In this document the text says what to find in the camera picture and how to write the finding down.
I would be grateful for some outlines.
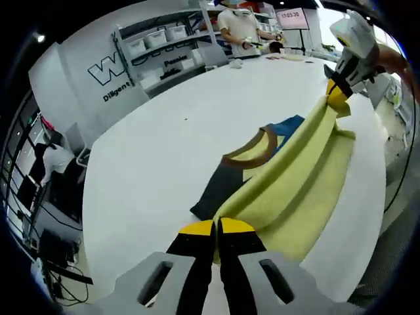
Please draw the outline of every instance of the blue fabric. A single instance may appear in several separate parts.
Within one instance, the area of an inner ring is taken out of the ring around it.
[[[278,145],[276,151],[273,153],[276,154],[284,144],[290,139],[291,135],[299,128],[301,123],[305,119],[299,115],[295,115],[293,117],[287,118],[286,120],[282,121],[281,123],[271,123],[268,125],[276,135],[284,136],[282,143]]]

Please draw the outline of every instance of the person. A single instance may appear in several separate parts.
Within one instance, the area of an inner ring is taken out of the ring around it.
[[[278,41],[281,36],[258,29],[257,20],[250,10],[239,9],[240,0],[215,1],[226,7],[217,17],[217,24],[224,40],[232,46],[234,57],[259,56],[260,50],[251,43],[264,39]]]
[[[50,181],[53,171],[63,174],[64,181],[72,184],[77,184],[83,172],[83,167],[76,163],[73,153],[57,144],[36,144],[35,157],[43,161],[45,168],[45,176],[41,181],[42,187]]]

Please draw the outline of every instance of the clothing item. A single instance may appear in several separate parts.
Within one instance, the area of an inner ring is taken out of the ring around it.
[[[339,199],[355,135],[321,98],[284,147],[217,211],[256,231],[269,251],[303,260]]]
[[[74,159],[74,155],[71,151],[62,148],[61,146],[55,147],[55,150],[48,147],[43,155],[45,176],[41,181],[42,186],[48,183],[53,171],[63,174],[71,160]]]
[[[217,209],[290,139],[303,122],[299,115],[260,128],[243,147],[222,157],[200,200],[191,212],[200,220],[211,220]]]
[[[238,16],[235,14],[234,10],[225,9],[218,15],[217,25],[220,30],[226,28],[230,35],[238,39],[245,40],[245,38],[249,38],[251,42],[259,42],[257,20],[252,14],[248,16]],[[230,44],[234,57],[261,55],[258,48],[251,47],[249,49],[244,49],[241,45]]]

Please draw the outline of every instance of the desk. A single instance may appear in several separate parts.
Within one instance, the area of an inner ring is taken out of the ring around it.
[[[245,144],[260,126],[309,114],[326,92],[324,63],[335,65],[305,58],[313,63],[262,57],[244,61],[240,70],[225,66],[201,74],[145,103],[95,142],[83,231],[91,277],[102,296],[112,292],[117,277],[150,253],[166,251],[180,228],[196,220],[189,209],[223,154]],[[358,94],[348,103],[352,115],[338,124],[357,139],[346,180],[301,263],[334,301],[347,300],[365,272],[385,203],[385,158],[373,108]],[[213,273],[212,299],[224,295],[217,278]]]

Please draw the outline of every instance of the floor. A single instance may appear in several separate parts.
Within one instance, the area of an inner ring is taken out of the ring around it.
[[[381,130],[381,140],[383,141],[385,147],[385,161],[388,165],[391,161],[398,157],[398,153],[400,150],[404,149],[404,124],[402,123],[401,119],[395,115],[392,104],[386,101],[385,99],[378,105],[376,110],[376,119],[378,122],[378,128]],[[387,200],[389,200],[394,195],[396,189],[396,185],[391,185],[387,188]],[[394,205],[389,209],[389,211],[384,216],[383,221],[383,230],[381,233],[384,233],[386,227],[390,226],[392,222],[394,222],[399,215],[401,214],[401,209],[403,209],[404,202],[406,202],[405,198],[400,198],[396,200]],[[83,239],[81,240],[79,255],[78,255],[78,263],[76,267],[80,269],[85,276],[89,276],[89,265],[87,263],[85,248],[83,245]],[[62,278],[62,284],[70,291],[73,295],[75,295],[79,300],[85,300],[87,297],[86,287],[85,284],[75,282],[73,280]],[[87,289],[89,290],[89,298],[87,299],[87,303],[93,303],[101,298],[96,294],[95,286],[88,285]],[[71,299],[70,295],[66,292],[63,292],[63,296],[67,299]],[[63,305],[70,305],[73,302],[69,302],[66,300],[60,301]],[[65,307],[65,309],[73,310],[77,308],[78,305],[73,305],[70,307]]]

